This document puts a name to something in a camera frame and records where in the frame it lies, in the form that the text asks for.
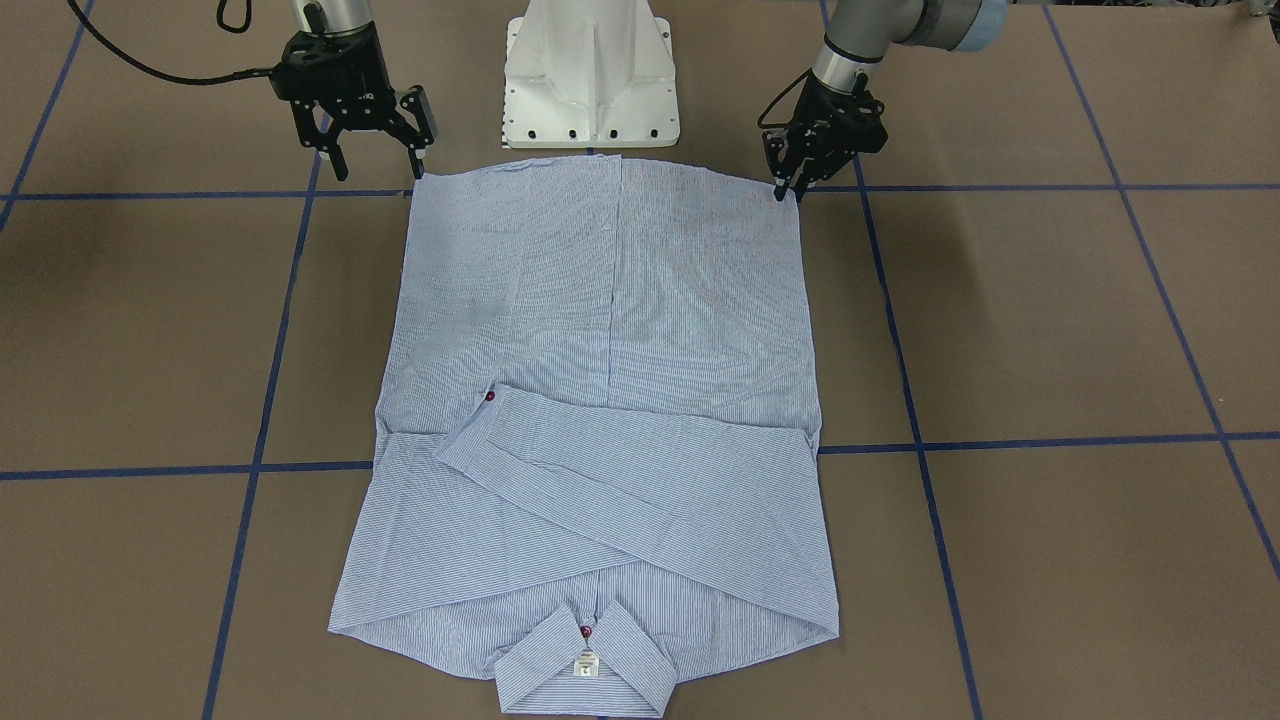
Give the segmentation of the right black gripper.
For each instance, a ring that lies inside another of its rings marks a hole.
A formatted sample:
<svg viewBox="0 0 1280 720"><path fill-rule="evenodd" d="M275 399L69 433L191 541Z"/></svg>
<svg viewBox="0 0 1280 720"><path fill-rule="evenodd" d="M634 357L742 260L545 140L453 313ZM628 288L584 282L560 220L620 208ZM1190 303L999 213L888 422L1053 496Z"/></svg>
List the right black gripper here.
<svg viewBox="0 0 1280 720"><path fill-rule="evenodd" d="M436 123L421 85L397 101L375 28L348 35L296 32L274 67L274 92L287 102L302 146L326 151L338 182L349 165L337 142L343 131L376 131L406 147L415 179L436 142Z"/></svg>

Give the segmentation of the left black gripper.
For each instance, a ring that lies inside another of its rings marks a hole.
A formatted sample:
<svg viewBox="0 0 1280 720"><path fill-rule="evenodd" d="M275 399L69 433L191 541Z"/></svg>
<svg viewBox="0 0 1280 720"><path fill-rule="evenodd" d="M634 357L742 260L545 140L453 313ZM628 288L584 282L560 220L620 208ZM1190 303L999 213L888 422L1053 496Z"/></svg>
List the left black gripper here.
<svg viewBox="0 0 1280 720"><path fill-rule="evenodd" d="M879 152L888 141L883 126L884 104L869 86L870 77L856 70L847 92L823 85L813 70L799 76L760 113L765 161L774 182L774 199L801 201L801 190L827 182L863 152ZM799 90L792 115L768 122L774 106Z"/></svg>

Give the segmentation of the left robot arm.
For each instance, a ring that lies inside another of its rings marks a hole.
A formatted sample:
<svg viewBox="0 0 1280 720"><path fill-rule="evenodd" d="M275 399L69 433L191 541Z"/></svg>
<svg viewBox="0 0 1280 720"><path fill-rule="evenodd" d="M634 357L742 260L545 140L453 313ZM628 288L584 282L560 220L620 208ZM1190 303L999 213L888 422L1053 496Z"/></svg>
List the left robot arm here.
<svg viewBox="0 0 1280 720"><path fill-rule="evenodd" d="M1009 1L840 1L810 68L762 111L765 163L777 201L832 179L888 141L870 78L891 46L977 53L1004 28Z"/></svg>

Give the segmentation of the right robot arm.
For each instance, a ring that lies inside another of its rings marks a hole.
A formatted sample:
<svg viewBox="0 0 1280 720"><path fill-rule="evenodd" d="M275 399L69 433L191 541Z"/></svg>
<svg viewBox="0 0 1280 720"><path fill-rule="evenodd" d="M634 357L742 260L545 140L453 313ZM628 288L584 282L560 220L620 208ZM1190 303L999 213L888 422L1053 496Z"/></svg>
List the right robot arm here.
<svg viewBox="0 0 1280 720"><path fill-rule="evenodd" d="M324 154L346 181L340 136L384 133L404 147L413 178L424 178L436 140L433 113L422 86L399 91L390 82L370 3L296 1L293 12L300 29L268 78L289 105L300 143Z"/></svg>

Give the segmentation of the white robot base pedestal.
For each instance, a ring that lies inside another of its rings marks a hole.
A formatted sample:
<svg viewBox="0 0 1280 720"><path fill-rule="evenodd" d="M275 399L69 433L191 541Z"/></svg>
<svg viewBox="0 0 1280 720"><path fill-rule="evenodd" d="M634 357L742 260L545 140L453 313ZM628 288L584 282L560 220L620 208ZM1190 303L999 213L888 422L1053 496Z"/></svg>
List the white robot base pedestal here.
<svg viewBox="0 0 1280 720"><path fill-rule="evenodd" d="M667 149L681 118L672 28L648 1L531 1L506 27L500 142Z"/></svg>

